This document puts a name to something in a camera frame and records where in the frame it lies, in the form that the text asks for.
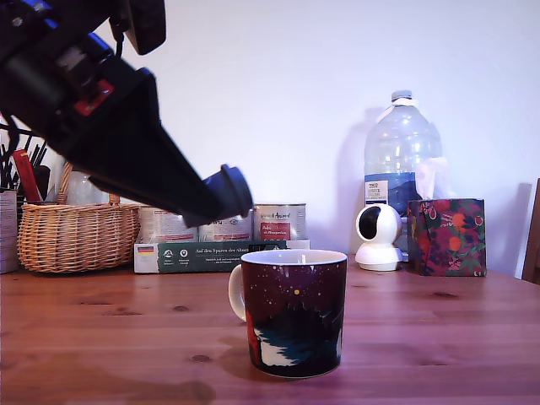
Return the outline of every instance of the bottle cap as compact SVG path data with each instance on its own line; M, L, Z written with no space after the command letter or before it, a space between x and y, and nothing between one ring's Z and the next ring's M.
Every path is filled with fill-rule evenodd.
M393 103L397 99L413 99L413 92L411 90L398 90L391 94L391 102Z

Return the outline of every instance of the mug illustration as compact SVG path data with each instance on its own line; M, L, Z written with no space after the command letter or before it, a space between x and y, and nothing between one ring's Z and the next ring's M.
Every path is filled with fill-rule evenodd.
M341 360L347 263L242 263L251 362L273 375L306 377Z

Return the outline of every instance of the white mug rim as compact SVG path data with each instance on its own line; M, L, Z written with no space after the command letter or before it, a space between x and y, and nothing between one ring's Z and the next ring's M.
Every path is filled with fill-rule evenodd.
M265 256L273 256L277 255L277 257L286 258L286 257L292 257L295 255L298 255L299 257L302 257L304 255L304 261L303 262L292 262L292 261L279 261L276 259L264 259ZM307 256L327 256L327 259L319 259L319 260L306 260L305 257ZM242 262L244 263L250 263L250 264L257 264L262 266L321 266L321 265L327 265L327 264L336 264L343 261L347 261L347 255L340 251L325 251L325 250L319 250L319 249L276 249L272 251L252 251L251 253L245 253L240 258Z

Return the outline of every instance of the camera lens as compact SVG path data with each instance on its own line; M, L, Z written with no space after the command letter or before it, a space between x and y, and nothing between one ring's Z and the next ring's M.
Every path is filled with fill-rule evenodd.
M359 229L360 234L365 239L373 239L377 235L377 219L381 209L379 207L369 207L367 208L359 219Z

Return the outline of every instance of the tin can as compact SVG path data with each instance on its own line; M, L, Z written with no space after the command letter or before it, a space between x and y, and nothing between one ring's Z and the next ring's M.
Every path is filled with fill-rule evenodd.
M257 204L253 218L255 240L308 239L305 204Z
M181 215L154 207L139 209L141 231L140 243L163 243L170 241L197 242L198 229L187 228Z
M242 218L240 215L199 227L200 242L223 240L251 240L253 233L253 210Z

